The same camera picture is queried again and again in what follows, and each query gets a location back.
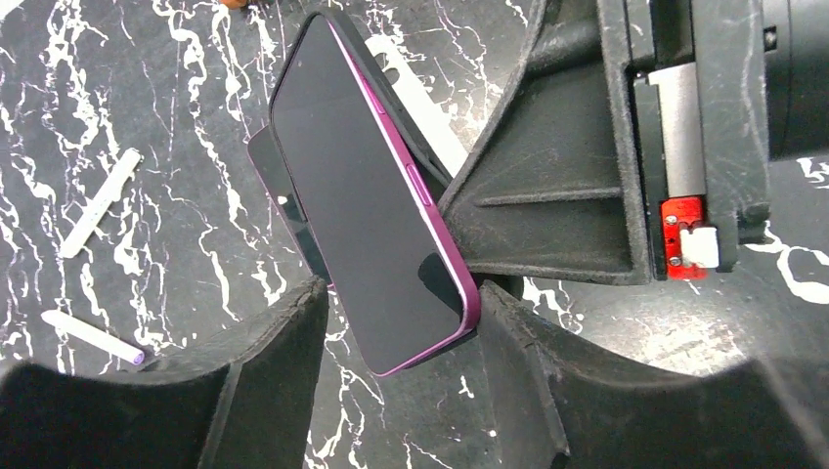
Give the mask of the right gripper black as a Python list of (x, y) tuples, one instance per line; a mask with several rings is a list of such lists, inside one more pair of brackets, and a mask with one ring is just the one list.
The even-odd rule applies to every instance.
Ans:
[(770, 216), (760, 1), (535, 1), (439, 206), (476, 274), (729, 273)]

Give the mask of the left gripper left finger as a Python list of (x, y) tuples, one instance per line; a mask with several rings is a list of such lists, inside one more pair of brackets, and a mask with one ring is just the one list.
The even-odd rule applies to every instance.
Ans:
[(98, 377), (1, 368), (5, 468), (298, 468), (328, 319), (312, 277), (205, 342)]

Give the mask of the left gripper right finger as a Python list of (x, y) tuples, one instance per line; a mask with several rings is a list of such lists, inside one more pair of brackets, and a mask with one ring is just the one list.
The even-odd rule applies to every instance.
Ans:
[(479, 290), (506, 468), (824, 468), (828, 365), (751, 360), (697, 377), (625, 358)]

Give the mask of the beige phone case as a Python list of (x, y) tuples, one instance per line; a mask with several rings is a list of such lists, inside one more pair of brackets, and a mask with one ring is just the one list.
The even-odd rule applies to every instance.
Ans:
[(396, 79), (389, 79), (393, 90), (453, 179), (468, 158), (468, 151), (450, 127), (450, 117), (432, 101), (389, 36), (373, 35), (365, 44), (374, 56), (384, 57), (384, 72), (398, 72)]

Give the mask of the phone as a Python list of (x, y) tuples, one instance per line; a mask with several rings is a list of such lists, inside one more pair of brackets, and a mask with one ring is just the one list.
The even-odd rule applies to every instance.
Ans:
[(401, 134), (333, 27), (301, 25), (269, 127), (368, 368), (439, 353), (480, 296)]
[(268, 127), (262, 127), (247, 143), (247, 153), (268, 196), (275, 204), (304, 263), (312, 274), (333, 286), (321, 251), (311, 232), (284, 159)]

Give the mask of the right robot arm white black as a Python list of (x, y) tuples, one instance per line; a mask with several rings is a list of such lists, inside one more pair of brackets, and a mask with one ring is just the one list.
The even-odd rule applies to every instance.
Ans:
[(441, 209), (471, 271), (601, 284), (730, 272), (768, 166), (828, 149), (824, 1), (535, 1)]

